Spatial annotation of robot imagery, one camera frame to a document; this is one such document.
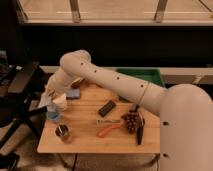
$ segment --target chair armrest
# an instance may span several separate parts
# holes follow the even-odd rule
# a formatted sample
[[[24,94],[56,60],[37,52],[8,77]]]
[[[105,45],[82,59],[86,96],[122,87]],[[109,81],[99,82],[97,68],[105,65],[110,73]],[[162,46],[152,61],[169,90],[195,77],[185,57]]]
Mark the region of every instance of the chair armrest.
[[[22,93],[30,83],[38,67],[38,62],[30,62],[24,65],[23,68],[16,74],[16,76],[10,83],[8,93]]]

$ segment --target cable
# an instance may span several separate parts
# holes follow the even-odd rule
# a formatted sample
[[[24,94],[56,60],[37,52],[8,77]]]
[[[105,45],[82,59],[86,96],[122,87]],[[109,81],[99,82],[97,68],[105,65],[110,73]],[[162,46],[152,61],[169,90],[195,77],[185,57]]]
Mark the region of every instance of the cable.
[[[159,171],[159,160],[157,160],[157,171]]]
[[[204,3],[202,0],[198,0],[209,12],[213,13],[213,11],[211,10],[211,8],[208,7],[208,5],[206,3]]]
[[[78,159],[78,154],[76,153],[76,154],[75,154],[74,163],[73,163],[73,166],[72,166],[72,171],[75,171],[77,159]]]

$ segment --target black office chair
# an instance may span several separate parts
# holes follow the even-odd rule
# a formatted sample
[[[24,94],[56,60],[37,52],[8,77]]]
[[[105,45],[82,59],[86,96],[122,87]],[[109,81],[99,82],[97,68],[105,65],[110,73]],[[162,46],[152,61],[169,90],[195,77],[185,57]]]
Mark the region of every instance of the black office chair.
[[[14,75],[14,78],[8,83],[8,94],[0,98],[0,129],[12,123],[9,130],[0,139],[0,149],[21,124],[26,124],[35,136],[40,138],[40,133],[30,118],[46,112],[46,107],[29,111],[31,101],[35,98],[35,89],[42,90],[44,87],[42,80],[44,72],[39,64],[30,62]]]

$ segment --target green storage box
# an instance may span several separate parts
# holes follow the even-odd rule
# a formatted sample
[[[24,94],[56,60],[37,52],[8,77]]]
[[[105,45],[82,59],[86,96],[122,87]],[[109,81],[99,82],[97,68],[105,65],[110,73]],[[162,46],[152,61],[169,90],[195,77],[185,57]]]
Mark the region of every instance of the green storage box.
[[[149,69],[149,68],[117,68],[117,72],[130,75],[136,78],[140,78],[146,81],[155,83],[161,87],[165,87],[164,81],[161,77],[159,69]]]

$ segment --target black tool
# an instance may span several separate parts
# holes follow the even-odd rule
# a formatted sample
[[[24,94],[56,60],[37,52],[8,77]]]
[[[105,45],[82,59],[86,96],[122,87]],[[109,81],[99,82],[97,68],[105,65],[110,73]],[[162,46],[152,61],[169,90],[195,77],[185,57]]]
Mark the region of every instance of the black tool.
[[[145,120],[140,114],[138,114],[138,115],[139,115],[139,126],[137,129],[137,141],[138,141],[138,145],[141,145]]]
[[[115,102],[112,100],[108,101],[101,109],[98,110],[98,113],[104,117],[116,106]]]

